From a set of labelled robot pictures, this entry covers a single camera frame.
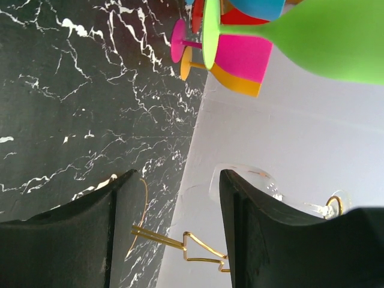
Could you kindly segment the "clear wine glass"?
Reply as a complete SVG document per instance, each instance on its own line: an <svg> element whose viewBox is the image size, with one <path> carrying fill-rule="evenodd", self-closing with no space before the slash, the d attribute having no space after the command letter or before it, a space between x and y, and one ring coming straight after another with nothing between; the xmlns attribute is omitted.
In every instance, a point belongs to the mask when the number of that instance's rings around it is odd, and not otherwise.
<svg viewBox="0 0 384 288"><path fill-rule="evenodd" d="M265 194L270 195L276 200L285 203L302 212L323 218L326 220L346 214L352 208L351 197L346 191L335 191L326 201L324 205L313 204L294 198L282 193L277 186L276 180L266 171L253 166L244 164L220 163L216 165L210 187L209 197L211 200L220 203L219 178L222 170L229 169L235 171L239 176L244 178L252 186L258 188Z"/></svg>

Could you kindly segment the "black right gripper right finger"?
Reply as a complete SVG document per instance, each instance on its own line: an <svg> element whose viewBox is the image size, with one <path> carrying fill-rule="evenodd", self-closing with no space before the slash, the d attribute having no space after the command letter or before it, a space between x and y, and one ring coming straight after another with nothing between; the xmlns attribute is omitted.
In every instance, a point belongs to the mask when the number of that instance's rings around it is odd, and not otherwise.
<svg viewBox="0 0 384 288"><path fill-rule="evenodd" d="M233 287L382 287L383 209L324 220L252 186L219 180Z"/></svg>

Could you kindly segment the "red wine glass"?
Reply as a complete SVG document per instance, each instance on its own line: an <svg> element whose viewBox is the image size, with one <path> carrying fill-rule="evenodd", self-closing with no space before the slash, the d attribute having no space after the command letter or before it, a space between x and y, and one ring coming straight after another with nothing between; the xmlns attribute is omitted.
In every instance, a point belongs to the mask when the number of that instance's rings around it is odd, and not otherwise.
<svg viewBox="0 0 384 288"><path fill-rule="evenodd" d="M198 33L202 24L203 9L205 2L196 0L192 4L190 28L193 33ZM221 15L221 23L225 25L261 25L268 20L248 16L236 8Z"/></svg>

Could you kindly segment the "blue wine glass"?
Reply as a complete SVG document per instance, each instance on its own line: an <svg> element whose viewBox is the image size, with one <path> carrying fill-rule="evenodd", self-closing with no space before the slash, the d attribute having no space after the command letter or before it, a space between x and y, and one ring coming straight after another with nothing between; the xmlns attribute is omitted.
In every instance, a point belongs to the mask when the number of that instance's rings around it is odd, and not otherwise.
<svg viewBox="0 0 384 288"><path fill-rule="evenodd" d="M272 21L280 17L285 0L230 0L230 3L242 13Z"/></svg>

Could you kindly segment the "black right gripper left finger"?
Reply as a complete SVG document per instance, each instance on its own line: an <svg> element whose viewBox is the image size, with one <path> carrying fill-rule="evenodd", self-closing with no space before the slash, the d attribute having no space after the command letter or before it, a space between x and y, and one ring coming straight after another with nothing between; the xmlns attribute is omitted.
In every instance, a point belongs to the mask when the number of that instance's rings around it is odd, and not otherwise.
<svg viewBox="0 0 384 288"><path fill-rule="evenodd" d="M131 169L58 208L1 223L1 286L118 287L144 190Z"/></svg>

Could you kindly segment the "green wine glass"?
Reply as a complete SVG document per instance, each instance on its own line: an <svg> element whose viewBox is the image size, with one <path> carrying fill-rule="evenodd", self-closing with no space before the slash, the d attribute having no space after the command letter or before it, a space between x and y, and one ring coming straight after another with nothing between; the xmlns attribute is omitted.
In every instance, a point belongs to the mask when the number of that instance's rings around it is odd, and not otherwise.
<svg viewBox="0 0 384 288"><path fill-rule="evenodd" d="M202 53L207 68L215 62L221 35L262 37L318 76L383 84L383 1L302 1L262 25L223 25L219 1L206 1Z"/></svg>

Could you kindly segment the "magenta wine glass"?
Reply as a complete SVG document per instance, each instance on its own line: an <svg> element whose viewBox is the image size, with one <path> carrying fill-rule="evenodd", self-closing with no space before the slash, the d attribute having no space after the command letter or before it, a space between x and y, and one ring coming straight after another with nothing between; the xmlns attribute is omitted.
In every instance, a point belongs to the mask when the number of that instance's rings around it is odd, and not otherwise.
<svg viewBox="0 0 384 288"><path fill-rule="evenodd" d="M187 46L202 48L198 42L185 39L186 22L175 22L170 40L170 56L174 63L181 60ZM218 42L215 63L229 74L262 83L268 67L273 44L259 37L242 35L221 35Z"/></svg>

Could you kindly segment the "yellow orange wine glass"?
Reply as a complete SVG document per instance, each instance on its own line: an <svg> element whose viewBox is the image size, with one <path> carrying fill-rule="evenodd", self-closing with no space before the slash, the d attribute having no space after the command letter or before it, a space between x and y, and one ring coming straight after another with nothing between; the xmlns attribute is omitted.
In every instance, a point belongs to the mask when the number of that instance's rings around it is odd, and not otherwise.
<svg viewBox="0 0 384 288"><path fill-rule="evenodd" d="M206 67L203 64L195 63L192 61L193 51L190 46L187 46L182 54L180 61L180 77L182 80L186 80L191 67L201 68L203 70ZM258 97L261 84L251 80L243 79L237 76L233 76L230 73L224 71L217 64L210 69L213 76L227 89L240 94L248 95L251 97Z"/></svg>

